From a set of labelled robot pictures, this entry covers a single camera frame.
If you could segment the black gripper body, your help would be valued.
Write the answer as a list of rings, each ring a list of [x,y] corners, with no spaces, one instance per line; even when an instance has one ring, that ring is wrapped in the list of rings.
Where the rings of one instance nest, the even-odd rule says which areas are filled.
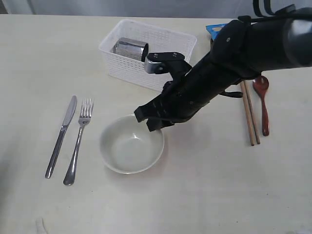
[[[186,122],[240,76],[213,63],[210,54],[202,58],[188,74],[166,85],[161,94],[164,118],[174,123]]]

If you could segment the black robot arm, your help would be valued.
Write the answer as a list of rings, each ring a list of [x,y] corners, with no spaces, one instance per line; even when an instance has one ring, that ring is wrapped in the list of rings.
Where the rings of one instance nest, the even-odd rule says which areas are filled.
[[[160,95],[135,110],[137,121],[146,121],[149,131],[184,123],[218,95],[241,98],[241,92],[227,91],[231,85],[264,71],[311,67],[311,8],[289,5],[272,12],[268,0],[264,5],[265,15],[254,1],[256,18],[240,16],[227,23],[194,66],[178,52],[149,53],[145,71],[168,73],[172,80]]]

